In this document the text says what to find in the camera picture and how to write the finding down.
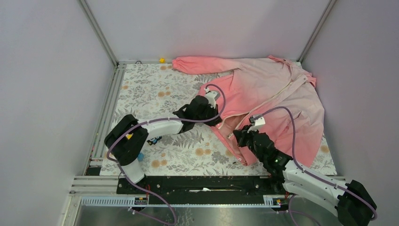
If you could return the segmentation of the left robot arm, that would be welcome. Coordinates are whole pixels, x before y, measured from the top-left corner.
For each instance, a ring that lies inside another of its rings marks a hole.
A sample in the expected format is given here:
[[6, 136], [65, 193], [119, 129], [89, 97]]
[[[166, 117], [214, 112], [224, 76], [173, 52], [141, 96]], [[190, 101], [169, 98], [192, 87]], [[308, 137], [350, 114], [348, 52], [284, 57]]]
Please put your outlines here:
[[128, 188], [139, 194], [145, 190], [145, 174], [139, 164], [138, 156], [144, 144], [165, 135], [181, 134], [191, 130], [195, 124], [204, 123], [215, 126], [221, 122], [221, 111], [216, 103], [220, 97], [217, 91], [208, 91], [196, 96], [189, 104], [172, 113], [167, 118], [140, 121], [128, 114], [105, 137], [108, 148], [106, 154], [116, 162], [128, 180]]

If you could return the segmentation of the pink zip-up jacket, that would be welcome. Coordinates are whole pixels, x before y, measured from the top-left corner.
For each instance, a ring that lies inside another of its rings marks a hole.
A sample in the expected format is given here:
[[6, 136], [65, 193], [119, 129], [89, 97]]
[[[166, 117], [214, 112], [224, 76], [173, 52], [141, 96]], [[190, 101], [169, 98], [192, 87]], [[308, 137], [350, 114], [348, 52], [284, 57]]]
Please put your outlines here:
[[247, 147], [238, 147], [233, 131], [248, 125], [249, 118], [264, 114], [260, 129], [278, 150], [294, 156], [301, 164], [312, 165], [324, 131], [324, 107], [315, 90], [316, 79], [290, 60], [266, 58], [223, 59], [183, 56], [172, 61], [175, 70], [185, 74], [226, 73], [211, 81], [225, 97], [222, 122], [212, 131], [244, 165], [257, 162]]

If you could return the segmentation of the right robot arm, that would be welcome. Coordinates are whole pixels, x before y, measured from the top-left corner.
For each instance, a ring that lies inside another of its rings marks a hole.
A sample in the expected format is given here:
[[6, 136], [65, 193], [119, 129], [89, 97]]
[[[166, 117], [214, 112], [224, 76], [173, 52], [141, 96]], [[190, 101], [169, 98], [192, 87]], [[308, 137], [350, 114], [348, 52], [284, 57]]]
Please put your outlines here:
[[238, 146], [247, 147], [270, 173], [274, 193], [299, 195], [329, 211], [343, 226], [367, 226], [376, 219], [377, 205], [360, 182], [337, 180], [295, 162], [266, 133], [249, 125], [233, 134]]

